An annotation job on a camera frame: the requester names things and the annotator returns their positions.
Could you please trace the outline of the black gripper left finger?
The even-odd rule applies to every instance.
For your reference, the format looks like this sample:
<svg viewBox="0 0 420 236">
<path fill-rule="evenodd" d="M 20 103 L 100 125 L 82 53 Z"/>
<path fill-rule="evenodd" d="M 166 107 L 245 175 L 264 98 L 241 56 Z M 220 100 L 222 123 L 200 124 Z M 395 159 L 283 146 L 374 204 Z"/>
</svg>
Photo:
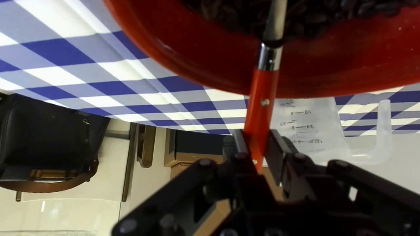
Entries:
<svg viewBox="0 0 420 236">
<path fill-rule="evenodd" d="M 224 141 L 222 163 L 203 158 L 171 179 L 117 221 L 112 236 L 189 236 L 227 199 L 231 212 L 217 236 L 262 236 L 263 224 L 251 205 L 251 183 L 258 178 L 243 131 Z"/>
</svg>

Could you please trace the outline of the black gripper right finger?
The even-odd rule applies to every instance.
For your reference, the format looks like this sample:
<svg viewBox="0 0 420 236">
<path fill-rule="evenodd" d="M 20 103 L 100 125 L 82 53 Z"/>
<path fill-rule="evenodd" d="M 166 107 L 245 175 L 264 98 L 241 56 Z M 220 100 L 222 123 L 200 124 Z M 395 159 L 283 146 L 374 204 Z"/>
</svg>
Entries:
<svg viewBox="0 0 420 236">
<path fill-rule="evenodd" d="M 317 163 L 272 129 L 267 158 L 275 182 L 290 203 L 315 209 L 332 236 L 420 236 L 420 195 L 359 165 L 334 158 Z"/>
</svg>

